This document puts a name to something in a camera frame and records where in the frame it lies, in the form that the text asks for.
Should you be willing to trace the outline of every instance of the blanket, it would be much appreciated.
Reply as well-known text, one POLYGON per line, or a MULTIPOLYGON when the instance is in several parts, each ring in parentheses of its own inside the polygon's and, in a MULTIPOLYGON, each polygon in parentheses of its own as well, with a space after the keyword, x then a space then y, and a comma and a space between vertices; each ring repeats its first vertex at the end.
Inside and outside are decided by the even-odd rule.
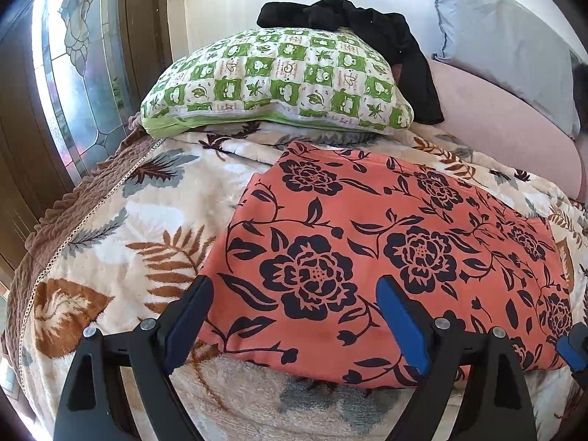
MULTIPOLYGON (((315 130, 291 135, 289 128, 271 123, 214 131, 154 143, 67 234, 36 277, 18 339, 18 371, 49 431, 82 330, 90 324, 106 334, 131 330, 177 299, 201 269, 251 177, 264 173, 292 139, 425 165, 485 189, 528 218, 547 218, 563 261, 573 322, 584 319, 588 223, 550 182, 506 168, 429 126, 361 141, 325 139, 315 130)), ((522 345, 515 349, 521 361, 537 356, 522 345)), ((155 439, 132 374, 126 370, 123 378, 139 432, 155 439)), ((573 407, 577 390, 568 368, 533 372, 526 379, 539 439, 549 439, 573 407)), ((201 341, 171 380, 205 439, 382 439, 412 393, 293 377, 232 359, 201 341)), ((456 385, 439 439, 451 432, 462 388, 456 385)))

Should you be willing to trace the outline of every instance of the brown ruffled bedspread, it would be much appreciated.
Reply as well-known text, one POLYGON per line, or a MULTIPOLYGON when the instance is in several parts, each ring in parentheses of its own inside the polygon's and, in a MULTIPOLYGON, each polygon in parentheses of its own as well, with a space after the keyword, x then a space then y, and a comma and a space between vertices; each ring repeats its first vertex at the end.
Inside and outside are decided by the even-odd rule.
POLYGON ((8 299, 6 330, 2 333, 1 340, 2 352, 14 368, 18 367, 18 339, 26 305, 35 286, 34 281, 83 217, 154 144, 155 140, 146 135, 143 128, 134 129, 121 142, 114 156, 98 163, 96 170, 83 178, 73 192, 64 195, 62 200, 55 202, 52 209, 46 210, 45 217, 39 219, 35 231, 27 237, 27 254, 14 274, 8 299))

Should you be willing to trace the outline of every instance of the black garment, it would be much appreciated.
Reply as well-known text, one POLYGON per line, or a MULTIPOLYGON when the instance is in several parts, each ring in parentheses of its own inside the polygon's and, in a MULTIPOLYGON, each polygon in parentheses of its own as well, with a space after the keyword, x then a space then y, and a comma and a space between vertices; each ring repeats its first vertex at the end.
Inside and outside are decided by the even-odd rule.
POLYGON ((412 106, 415 121, 443 122, 431 70, 408 23, 400 13, 380 13, 373 8, 355 8, 348 0, 321 0, 308 6, 300 3, 266 3, 259 13, 261 28, 312 28, 335 32, 351 29, 379 52, 392 66, 402 63, 398 89, 412 106))

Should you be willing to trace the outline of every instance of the bed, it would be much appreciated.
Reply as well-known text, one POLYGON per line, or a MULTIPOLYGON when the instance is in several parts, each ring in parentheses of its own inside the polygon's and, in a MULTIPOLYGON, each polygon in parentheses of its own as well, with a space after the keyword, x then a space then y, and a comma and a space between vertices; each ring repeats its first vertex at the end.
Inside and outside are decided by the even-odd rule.
MULTIPOLYGON (((50 432, 83 329, 92 323, 104 333, 126 331, 161 313, 202 267, 251 176, 266 171, 292 140, 425 165, 483 188, 525 217, 547 218, 573 321, 584 320, 588 237, 580 206, 546 179, 501 165, 440 129, 415 123, 392 137, 293 133, 251 122, 158 141, 137 129, 114 158, 48 211, 17 271, 5 343, 33 410, 50 432), (143 263, 148 257, 159 260, 150 259, 151 272, 143 263)), ((143 439, 155 439, 132 374, 123 378, 143 439)), ((295 377, 236 360, 201 341, 171 379, 207 439, 383 439, 412 393, 295 377)), ((577 386, 567 368, 530 372, 527 384, 538 437, 550 439, 577 404, 577 386)), ((462 385, 456 384, 436 439, 451 431, 462 385)))

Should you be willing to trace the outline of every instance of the gray pillow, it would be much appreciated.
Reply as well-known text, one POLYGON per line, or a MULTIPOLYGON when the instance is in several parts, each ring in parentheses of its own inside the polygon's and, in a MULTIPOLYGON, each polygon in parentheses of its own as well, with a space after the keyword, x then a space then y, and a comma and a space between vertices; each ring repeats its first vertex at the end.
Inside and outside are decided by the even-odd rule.
POLYGON ((518 96, 569 137, 580 132, 569 45, 514 0, 436 0, 445 43, 433 58, 518 96))

